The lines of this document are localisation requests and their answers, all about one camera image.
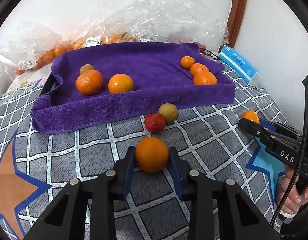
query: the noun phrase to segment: barcode label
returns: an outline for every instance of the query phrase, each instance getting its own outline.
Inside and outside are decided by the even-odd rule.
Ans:
[[[95,36],[86,39],[85,47],[92,47],[100,44],[101,44],[101,36]]]
[[[142,42],[146,42],[146,41],[153,41],[149,36],[147,36],[147,35],[140,35],[140,36],[138,36],[139,38],[140,38],[140,40],[142,41]]]
[[[24,62],[24,65],[27,69],[33,68],[36,65],[36,61],[26,61]]]

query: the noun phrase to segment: blue and white tissue packet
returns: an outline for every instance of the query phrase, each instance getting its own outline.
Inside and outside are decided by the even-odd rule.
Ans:
[[[248,85],[259,84],[261,74],[233,48],[224,46],[218,58],[231,67]]]

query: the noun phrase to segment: silver screw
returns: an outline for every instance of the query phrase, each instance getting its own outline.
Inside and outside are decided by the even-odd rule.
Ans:
[[[116,174],[116,172],[114,170],[108,170],[105,174],[106,176],[112,177]]]
[[[71,185],[76,185],[76,184],[78,184],[78,182],[79,182],[78,178],[73,178],[73,179],[70,180]]]
[[[233,179],[229,178],[229,179],[226,180],[226,183],[227,183],[228,185],[234,185],[234,184],[235,184],[235,181],[234,181]]]
[[[191,170],[191,171],[189,172],[189,174],[190,174],[191,176],[193,176],[193,177],[196,177],[196,176],[199,175],[199,172],[198,172],[197,170]]]

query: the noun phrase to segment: purple cloth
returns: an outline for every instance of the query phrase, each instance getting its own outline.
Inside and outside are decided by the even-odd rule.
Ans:
[[[189,71],[180,66],[184,56],[206,65],[218,85],[194,86]],[[84,64],[93,65],[103,75],[102,90],[96,95],[84,96],[76,89]],[[235,85],[222,70],[222,65],[202,57],[193,43],[126,42],[70,51],[54,62],[52,74],[60,85],[35,100],[32,124],[41,133],[66,133],[154,113],[164,103],[175,104],[178,109],[231,104]],[[133,91],[108,92],[108,81],[117,73],[133,79]]]

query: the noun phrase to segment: blue star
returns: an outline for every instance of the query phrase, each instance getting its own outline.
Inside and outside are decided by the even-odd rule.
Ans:
[[[15,159],[15,131],[0,159],[0,220],[4,219],[14,234],[23,239],[25,232],[19,220],[21,212],[51,185],[17,169]]]
[[[260,124],[275,131],[275,127],[270,122],[260,120]],[[266,146],[263,145],[257,137],[254,137],[254,140],[258,144],[258,147],[246,164],[246,168],[260,171],[268,176],[271,200],[274,201],[278,178],[285,174],[285,166],[281,161],[265,151]]]

